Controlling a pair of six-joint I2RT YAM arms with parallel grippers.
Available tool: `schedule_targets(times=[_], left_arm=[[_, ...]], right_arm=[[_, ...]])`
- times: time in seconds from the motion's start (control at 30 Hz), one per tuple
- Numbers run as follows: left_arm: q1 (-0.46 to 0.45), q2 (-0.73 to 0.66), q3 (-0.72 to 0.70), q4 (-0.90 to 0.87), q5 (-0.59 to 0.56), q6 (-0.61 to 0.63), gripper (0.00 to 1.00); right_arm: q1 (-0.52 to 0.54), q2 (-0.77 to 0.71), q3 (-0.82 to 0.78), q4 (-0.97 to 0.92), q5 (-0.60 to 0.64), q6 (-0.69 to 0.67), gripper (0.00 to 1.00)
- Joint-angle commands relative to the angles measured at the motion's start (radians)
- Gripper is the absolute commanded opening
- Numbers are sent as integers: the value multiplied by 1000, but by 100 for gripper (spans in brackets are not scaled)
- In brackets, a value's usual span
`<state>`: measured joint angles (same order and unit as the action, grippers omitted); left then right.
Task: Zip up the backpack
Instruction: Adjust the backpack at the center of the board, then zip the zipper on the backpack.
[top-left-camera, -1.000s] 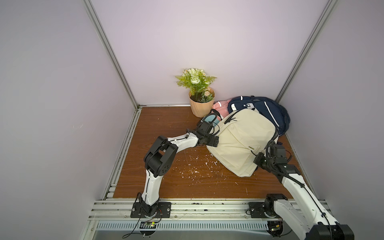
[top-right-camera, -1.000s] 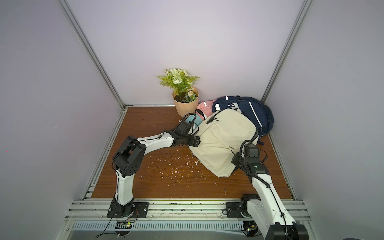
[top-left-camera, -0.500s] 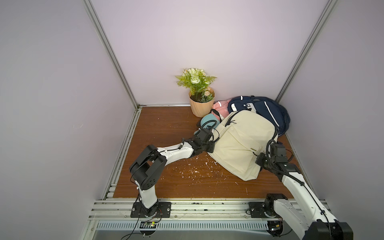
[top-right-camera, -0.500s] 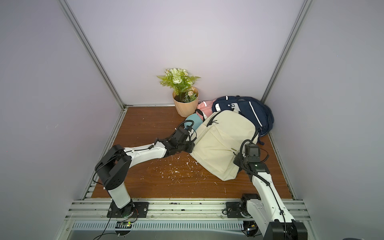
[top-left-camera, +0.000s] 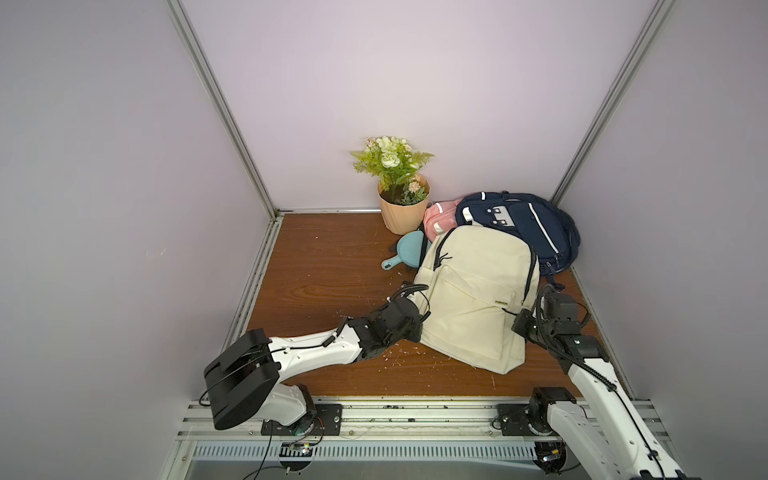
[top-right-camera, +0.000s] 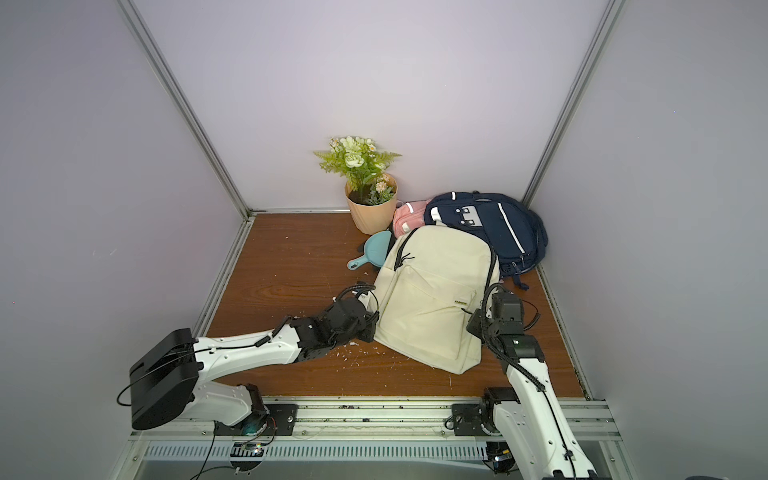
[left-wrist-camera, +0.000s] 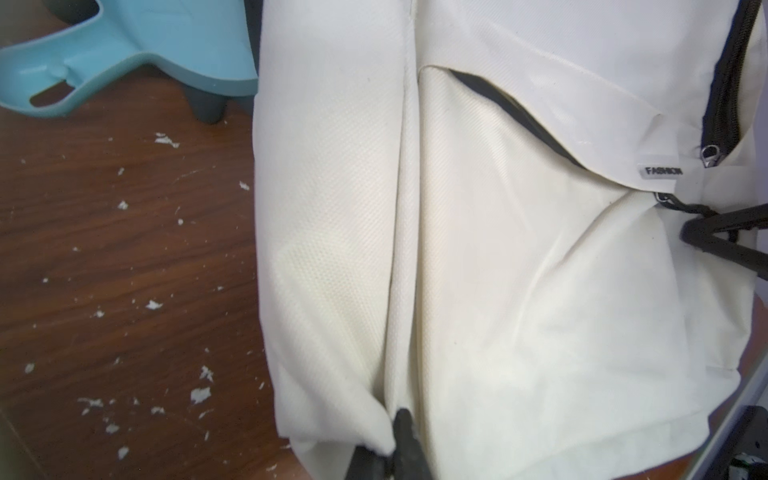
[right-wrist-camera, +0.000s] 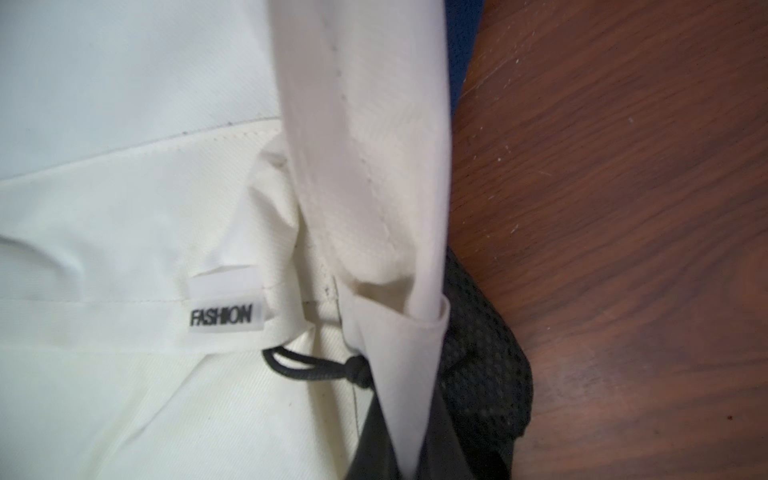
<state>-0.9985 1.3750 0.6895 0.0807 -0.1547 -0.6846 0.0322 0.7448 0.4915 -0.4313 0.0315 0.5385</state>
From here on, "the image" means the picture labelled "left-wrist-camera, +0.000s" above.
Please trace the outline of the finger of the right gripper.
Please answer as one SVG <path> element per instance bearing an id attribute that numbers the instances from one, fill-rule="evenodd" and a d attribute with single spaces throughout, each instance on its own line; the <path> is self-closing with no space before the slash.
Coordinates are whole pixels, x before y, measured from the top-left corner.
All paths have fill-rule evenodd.
<path id="1" fill-rule="evenodd" d="M 705 215 L 686 222 L 681 240 L 705 253 L 742 266 L 767 279 L 767 254 L 738 243 L 742 231 L 767 229 L 767 205 L 723 214 Z"/>

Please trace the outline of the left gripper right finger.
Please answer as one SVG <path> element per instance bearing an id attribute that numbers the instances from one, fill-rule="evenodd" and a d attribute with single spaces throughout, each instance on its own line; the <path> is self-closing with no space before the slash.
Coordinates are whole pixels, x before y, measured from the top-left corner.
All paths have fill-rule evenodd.
<path id="1" fill-rule="evenodd" d="M 413 416 L 408 409 L 402 408 L 397 411 L 393 421 L 393 434 L 396 448 L 391 458 L 392 478 L 433 480 Z"/>

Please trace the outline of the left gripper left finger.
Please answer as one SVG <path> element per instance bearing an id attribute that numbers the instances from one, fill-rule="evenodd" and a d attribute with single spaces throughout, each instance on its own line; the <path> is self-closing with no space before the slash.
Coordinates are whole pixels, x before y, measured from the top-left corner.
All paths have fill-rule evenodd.
<path id="1" fill-rule="evenodd" d="M 364 446 L 357 446 L 346 471 L 345 480 L 387 480 L 392 476 L 390 458 Z"/>

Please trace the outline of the cream white backpack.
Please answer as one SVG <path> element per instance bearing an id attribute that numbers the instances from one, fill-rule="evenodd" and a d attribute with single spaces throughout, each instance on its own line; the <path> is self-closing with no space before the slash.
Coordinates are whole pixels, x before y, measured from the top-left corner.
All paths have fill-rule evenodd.
<path id="1" fill-rule="evenodd" d="M 314 479 L 615 479 L 697 449 L 756 274 L 685 244 L 756 201 L 759 1 L 267 1 L 260 321 Z"/>

